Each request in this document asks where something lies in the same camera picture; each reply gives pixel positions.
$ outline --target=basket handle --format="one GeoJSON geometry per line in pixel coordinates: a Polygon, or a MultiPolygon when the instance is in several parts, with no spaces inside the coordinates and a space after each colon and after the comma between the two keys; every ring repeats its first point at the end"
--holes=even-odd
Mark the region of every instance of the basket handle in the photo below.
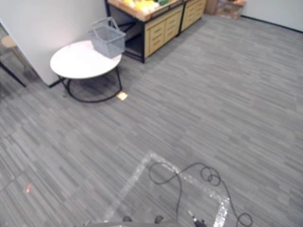
{"type": "Polygon", "coordinates": [[[114,25],[115,29],[120,30],[119,27],[118,27],[118,25],[117,25],[117,23],[115,22],[115,20],[114,20],[112,17],[107,17],[107,18],[103,18],[103,19],[97,20],[97,21],[95,21],[95,22],[93,22],[93,23],[91,24],[91,28],[92,28],[93,32],[95,33],[95,35],[96,35],[98,38],[100,38],[100,37],[99,37],[99,35],[97,34],[97,32],[96,32],[94,26],[97,25],[97,24],[99,24],[99,23],[101,23],[101,22],[104,22],[104,21],[111,22],[111,23],[114,25]]]}

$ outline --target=black metal table base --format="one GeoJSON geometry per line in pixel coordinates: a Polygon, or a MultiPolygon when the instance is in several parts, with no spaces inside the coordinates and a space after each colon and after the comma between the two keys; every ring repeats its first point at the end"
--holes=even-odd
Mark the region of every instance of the black metal table base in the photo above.
{"type": "Polygon", "coordinates": [[[70,85],[71,85],[71,81],[72,79],[68,79],[67,83],[65,84],[64,81],[63,81],[63,78],[59,77],[60,81],[62,82],[62,84],[64,85],[67,93],[74,99],[76,99],[77,101],[79,102],[83,102],[83,103],[98,103],[98,102],[104,102],[104,101],[107,101],[113,97],[115,97],[117,94],[119,94],[121,91],[122,91],[122,85],[121,85],[121,80],[120,80],[120,75],[119,75],[119,70],[118,70],[118,67],[115,68],[116,70],[116,74],[117,74],[117,77],[118,77],[118,83],[119,83],[119,90],[114,93],[113,95],[109,96],[109,97],[106,97],[106,98],[102,98],[102,99],[98,99],[98,100],[83,100],[83,99],[80,99],[80,98],[77,98],[72,92],[71,92],[71,89],[70,89],[70,85]]]}

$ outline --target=electrical cord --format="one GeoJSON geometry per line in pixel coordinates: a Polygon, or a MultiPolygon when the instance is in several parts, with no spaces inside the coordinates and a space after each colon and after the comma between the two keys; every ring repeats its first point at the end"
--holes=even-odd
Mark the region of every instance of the electrical cord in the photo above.
{"type": "Polygon", "coordinates": [[[226,190],[226,193],[228,195],[228,198],[230,199],[230,204],[231,204],[231,208],[232,208],[233,214],[235,215],[235,217],[237,219],[236,227],[238,227],[239,223],[242,226],[244,226],[244,227],[250,227],[250,226],[252,226],[252,217],[251,217],[250,214],[244,212],[244,213],[241,213],[241,214],[237,215],[235,207],[234,207],[233,202],[232,202],[231,194],[230,194],[230,192],[229,192],[229,190],[227,188],[227,185],[226,185],[225,181],[223,181],[221,179],[220,174],[219,174],[219,172],[216,169],[214,169],[214,168],[212,168],[210,166],[207,166],[207,165],[203,164],[202,162],[196,162],[196,163],[193,163],[193,164],[187,166],[186,168],[182,169],[180,172],[177,173],[170,165],[168,165],[168,164],[166,164],[164,162],[155,162],[155,163],[153,163],[150,166],[149,171],[148,171],[148,176],[149,176],[149,178],[150,178],[150,180],[152,182],[154,182],[157,185],[162,185],[162,184],[169,183],[174,178],[177,178],[177,180],[179,182],[180,186],[179,186],[179,197],[178,197],[178,201],[177,201],[177,205],[176,205],[176,220],[178,221],[178,213],[179,213],[180,201],[181,201],[181,197],[182,197],[182,193],[183,193],[183,191],[182,191],[182,181],[181,181],[179,175],[180,175],[180,173],[185,172],[185,171],[187,171],[188,169],[190,169],[190,168],[192,168],[194,166],[201,166],[202,167],[201,170],[200,170],[200,176],[201,176],[201,178],[204,181],[209,182],[212,186],[218,187],[220,184],[223,184],[223,186],[224,186],[224,188],[226,190]],[[162,165],[162,166],[169,167],[170,169],[172,169],[174,171],[174,175],[171,178],[168,178],[167,180],[162,181],[162,182],[154,180],[152,178],[152,176],[151,176],[151,172],[152,172],[152,169],[155,166],[157,166],[157,165],[162,165]],[[249,223],[244,223],[243,222],[243,217],[248,218],[250,220],[250,222],[249,223]]]}

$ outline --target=white wall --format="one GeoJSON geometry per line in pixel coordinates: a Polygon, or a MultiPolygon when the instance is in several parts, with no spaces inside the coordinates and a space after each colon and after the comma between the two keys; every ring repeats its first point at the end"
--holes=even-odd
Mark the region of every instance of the white wall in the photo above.
{"type": "Polygon", "coordinates": [[[303,0],[247,0],[242,15],[303,31],[303,0]]]}
{"type": "Polygon", "coordinates": [[[0,0],[0,22],[47,85],[58,79],[52,55],[105,16],[104,0],[0,0]]]}

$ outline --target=gray plastic basket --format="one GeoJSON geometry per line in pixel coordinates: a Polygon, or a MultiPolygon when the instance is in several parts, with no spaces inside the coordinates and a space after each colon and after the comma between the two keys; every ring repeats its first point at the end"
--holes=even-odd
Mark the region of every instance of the gray plastic basket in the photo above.
{"type": "Polygon", "coordinates": [[[92,23],[89,37],[95,50],[108,58],[116,57],[125,50],[125,33],[119,30],[112,17],[92,23]]]}

